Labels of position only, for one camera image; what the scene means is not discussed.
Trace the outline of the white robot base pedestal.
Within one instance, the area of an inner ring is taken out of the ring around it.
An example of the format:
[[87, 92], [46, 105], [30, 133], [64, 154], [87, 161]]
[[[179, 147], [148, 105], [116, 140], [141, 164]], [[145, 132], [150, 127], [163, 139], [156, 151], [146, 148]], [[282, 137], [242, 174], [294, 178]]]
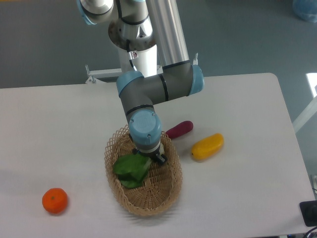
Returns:
[[136, 69], [145, 77], [157, 74], [158, 51], [149, 18], [140, 24], [114, 20], [108, 27], [108, 35], [117, 47], [123, 72]]

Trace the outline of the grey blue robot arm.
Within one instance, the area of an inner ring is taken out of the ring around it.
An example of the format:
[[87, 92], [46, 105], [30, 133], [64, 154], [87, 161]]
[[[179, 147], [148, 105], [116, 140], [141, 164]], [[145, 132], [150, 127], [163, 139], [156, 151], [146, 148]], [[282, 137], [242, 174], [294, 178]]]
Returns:
[[159, 164], [167, 160], [154, 106], [202, 91], [204, 76], [190, 62], [174, 0], [79, 0], [89, 25], [109, 22], [108, 36], [124, 52], [118, 95], [137, 152]]

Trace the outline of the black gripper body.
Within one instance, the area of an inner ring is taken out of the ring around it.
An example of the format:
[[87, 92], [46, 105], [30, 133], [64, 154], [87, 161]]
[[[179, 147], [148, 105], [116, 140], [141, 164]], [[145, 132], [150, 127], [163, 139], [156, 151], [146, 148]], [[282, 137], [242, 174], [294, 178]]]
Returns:
[[146, 152], [144, 152], [144, 151], [141, 151], [141, 150], [139, 150], [139, 149], [137, 149], [138, 150], [138, 153], [137, 154], [140, 154], [140, 155], [142, 155], [142, 156], [144, 156], [144, 157], [149, 157], [149, 158], [151, 158], [151, 159], [154, 159], [155, 158], [155, 155], [157, 154], [157, 153], [160, 153], [160, 151], [159, 151], [159, 149], [156, 149], [156, 150], [154, 150], [154, 151], [146, 151]]

